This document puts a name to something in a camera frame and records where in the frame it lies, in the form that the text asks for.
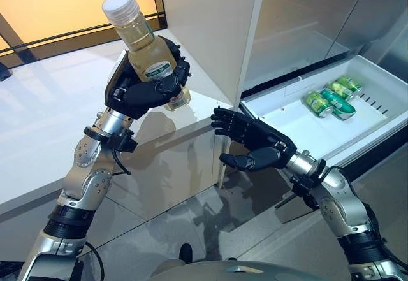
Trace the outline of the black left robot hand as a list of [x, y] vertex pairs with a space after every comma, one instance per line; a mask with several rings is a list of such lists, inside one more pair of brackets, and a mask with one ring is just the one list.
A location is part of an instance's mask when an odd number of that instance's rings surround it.
[[128, 59], [128, 51], [114, 69], [105, 89], [105, 106], [132, 119], [139, 119], [148, 109], [162, 106], [182, 92], [191, 76], [190, 64], [180, 55], [180, 45], [160, 37], [170, 49], [177, 65], [163, 80], [142, 82]]

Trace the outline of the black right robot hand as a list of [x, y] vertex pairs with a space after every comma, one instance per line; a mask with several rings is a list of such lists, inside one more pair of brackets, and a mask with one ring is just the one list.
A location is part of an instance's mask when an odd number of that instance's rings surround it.
[[221, 162], [236, 170], [282, 169], [296, 154], [297, 147], [289, 137], [260, 119], [217, 107], [211, 120], [216, 135], [228, 136], [249, 151], [242, 155], [222, 153], [219, 156]]

